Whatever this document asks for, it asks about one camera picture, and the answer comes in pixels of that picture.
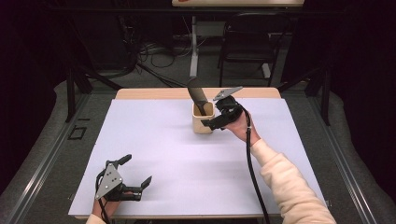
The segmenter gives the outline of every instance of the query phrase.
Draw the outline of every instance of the cup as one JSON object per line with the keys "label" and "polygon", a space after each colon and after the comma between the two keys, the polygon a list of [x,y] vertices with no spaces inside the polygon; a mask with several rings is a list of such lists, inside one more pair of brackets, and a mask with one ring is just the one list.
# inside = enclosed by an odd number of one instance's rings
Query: cup
{"label": "cup", "polygon": [[213,133],[209,127],[205,127],[201,120],[213,119],[215,117],[215,105],[207,102],[204,105],[206,116],[202,116],[196,104],[192,104],[192,129],[195,133]]}

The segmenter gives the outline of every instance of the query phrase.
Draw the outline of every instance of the human arm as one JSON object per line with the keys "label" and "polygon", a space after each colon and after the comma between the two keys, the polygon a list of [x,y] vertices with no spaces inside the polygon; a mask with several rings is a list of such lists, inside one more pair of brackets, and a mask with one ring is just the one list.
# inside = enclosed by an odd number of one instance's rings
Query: human arm
{"label": "human arm", "polygon": [[[247,141],[245,113],[224,128]],[[260,138],[252,121],[250,128],[251,154],[262,167],[261,175],[274,194],[284,223],[335,223],[328,208],[309,188],[297,167]]]}
{"label": "human arm", "polygon": [[[108,217],[112,217],[120,205],[120,202],[106,202],[106,199],[102,198],[102,203],[105,204],[105,210]],[[87,224],[106,224],[102,219],[102,208],[98,200],[94,200],[92,213],[87,220]]]}

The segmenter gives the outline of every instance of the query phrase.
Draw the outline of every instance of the black cable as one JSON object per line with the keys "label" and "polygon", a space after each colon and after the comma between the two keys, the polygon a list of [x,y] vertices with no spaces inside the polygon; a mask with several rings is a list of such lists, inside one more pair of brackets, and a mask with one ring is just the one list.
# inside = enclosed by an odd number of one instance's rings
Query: black cable
{"label": "black cable", "polygon": [[154,60],[153,60],[155,54],[151,54],[151,57],[150,57],[151,65],[154,66],[154,67],[157,67],[157,68],[166,68],[166,67],[171,66],[175,62],[176,56],[173,54],[173,52],[170,52],[170,54],[171,54],[170,56],[172,57],[172,61],[169,64],[166,64],[166,65],[157,65],[157,64],[155,64]]}
{"label": "black cable", "polygon": [[145,70],[146,72],[154,75],[156,78],[158,78],[163,84],[167,85],[168,87],[174,87],[172,85],[176,85],[177,87],[181,87],[181,88],[185,88],[187,87],[187,85],[178,82],[170,77],[165,77],[163,75],[160,75],[156,72],[154,72],[153,70],[151,70],[150,68],[146,67],[145,65],[138,63],[137,66],[139,66],[140,68],[142,68],[143,70]]}
{"label": "black cable", "polygon": [[262,194],[260,193],[259,185],[257,184],[256,176],[254,175],[253,165],[251,163],[251,154],[250,154],[250,134],[251,134],[251,123],[250,123],[250,115],[248,111],[242,107],[245,111],[245,115],[247,118],[247,166],[250,171],[251,181],[253,182],[254,189],[256,190],[257,197],[259,198],[260,206],[262,207],[262,212],[264,213],[265,223],[270,224],[270,218],[268,216],[267,209],[265,208],[264,200],[262,199]]}
{"label": "black cable", "polygon": [[188,41],[185,41],[184,47],[179,48],[179,49],[181,49],[181,51],[176,54],[177,57],[183,57],[183,56],[187,55],[184,53],[184,51],[186,51],[188,45],[190,45],[189,52],[191,51],[191,39],[189,39],[189,40],[190,40],[190,43]]}
{"label": "black cable", "polygon": [[[112,79],[115,77],[124,77],[128,74],[130,74],[132,71],[134,71],[134,67],[126,67],[124,68],[122,71],[116,73],[116,74],[112,74],[112,75],[101,75],[102,77],[105,77],[107,79]],[[85,75],[87,78],[95,78],[95,77],[90,77],[90,75]]]}
{"label": "black cable", "polygon": [[[106,170],[103,170],[97,177],[96,177],[96,183],[95,183],[95,191],[97,192],[98,191],[98,189],[99,189],[99,182],[100,182],[100,179],[103,177],[103,175],[105,174],[105,171]],[[106,223],[106,224],[110,224],[110,221],[109,221],[109,219],[108,219],[108,216],[107,216],[107,213],[106,213],[106,209],[105,209],[105,206],[106,205],[103,205],[103,203],[102,203],[102,199],[98,199],[98,202],[99,202],[99,205],[100,205],[100,208],[102,209],[102,220]]]}

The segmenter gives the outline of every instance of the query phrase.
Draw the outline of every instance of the cable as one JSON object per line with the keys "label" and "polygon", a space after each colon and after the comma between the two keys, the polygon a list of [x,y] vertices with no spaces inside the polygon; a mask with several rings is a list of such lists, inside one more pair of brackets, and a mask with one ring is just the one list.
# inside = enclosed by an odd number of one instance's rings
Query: cable
{"label": "cable", "polygon": [[157,64],[154,64],[154,61],[153,61],[154,54],[152,54],[152,55],[151,55],[151,58],[150,58],[151,65],[154,66],[154,67],[157,67],[157,68],[169,67],[170,65],[172,65],[172,64],[175,62],[175,58],[176,58],[176,56],[173,54],[173,52],[170,52],[170,54],[171,54],[171,57],[172,57],[172,61],[171,61],[169,64],[162,65],[162,66],[159,66],[159,65],[157,65]]}
{"label": "cable", "polygon": [[[120,71],[120,72],[118,72],[118,73],[116,73],[116,74],[112,74],[112,75],[102,75],[102,74],[101,74],[101,76],[102,76],[102,77],[106,77],[107,79],[112,79],[112,78],[115,78],[115,77],[123,77],[123,76],[126,76],[126,75],[130,74],[130,73],[133,72],[133,71],[134,71],[134,68],[132,68],[132,67],[126,67],[125,69],[123,69],[122,71]],[[87,77],[87,78],[93,78],[93,79],[95,79],[95,77],[90,77],[89,75],[86,75],[86,77]]]}
{"label": "cable", "polygon": [[190,35],[191,31],[189,29],[189,25],[187,24],[186,19],[184,18],[184,16],[182,18],[183,18],[184,24],[186,25],[187,31],[189,32],[189,35]]}
{"label": "cable", "polygon": [[259,185],[257,184],[256,176],[254,175],[253,165],[251,163],[251,153],[250,153],[250,134],[251,134],[251,123],[250,115],[248,111],[242,107],[245,111],[247,118],[247,166],[250,172],[251,181],[253,182],[254,189],[256,190],[257,197],[259,198],[260,206],[262,207],[262,212],[264,213],[265,223],[270,224],[270,218],[268,216],[267,209],[265,208],[264,200],[262,199],[262,194],[260,193]]}
{"label": "cable", "polygon": [[[103,177],[103,175],[105,174],[105,171],[106,170],[103,170],[101,173],[99,173],[99,175],[96,177],[96,182],[95,182],[95,191],[97,192],[98,191],[98,189],[99,189],[99,182],[100,182],[100,180],[101,180],[101,178]],[[106,209],[105,209],[105,206],[106,206],[106,203],[105,204],[103,204],[102,203],[102,199],[99,199],[98,200],[98,202],[99,202],[99,205],[100,205],[100,208],[102,209],[102,213],[101,213],[101,215],[102,215],[102,220],[106,223],[106,224],[110,224],[110,221],[109,221],[109,219],[108,219],[108,216],[107,216],[107,213],[106,213]]]}
{"label": "cable", "polygon": [[172,79],[172,78],[170,78],[170,77],[165,77],[165,76],[163,76],[163,75],[160,75],[160,74],[154,72],[153,70],[151,70],[150,68],[146,67],[145,65],[143,65],[143,64],[141,64],[141,63],[138,63],[137,66],[140,67],[140,68],[142,68],[142,69],[145,70],[146,72],[148,72],[148,73],[154,75],[154,76],[155,76],[156,78],[158,78],[163,84],[165,84],[165,85],[168,86],[168,87],[174,87],[174,86],[172,86],[172,85],[176,85],[177,87],[181,87],[181,88],[187,87],[187,85],[185,85],[185,84],[183,84],[183,83],[181,83],[181,82],[178,82],[178,81],[176,81],[176,80],[174,80],[174,79]]}

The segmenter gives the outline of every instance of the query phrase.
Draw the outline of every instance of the sleeve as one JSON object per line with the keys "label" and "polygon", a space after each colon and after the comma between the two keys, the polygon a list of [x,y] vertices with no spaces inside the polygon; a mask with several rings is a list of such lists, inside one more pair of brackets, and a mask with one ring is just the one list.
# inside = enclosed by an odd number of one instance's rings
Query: sleeve
{"label": "sleeve", "polygon": [[87,224],[106,224],[106,223],[96,215],[90,214],[87,220]]}
{"label": "sleeve", "polygon": [[329,209],[283,154],[262,139],[251,147],[251,153],[262,167],[261,175],[274,194],[284,224],[335,223]]}

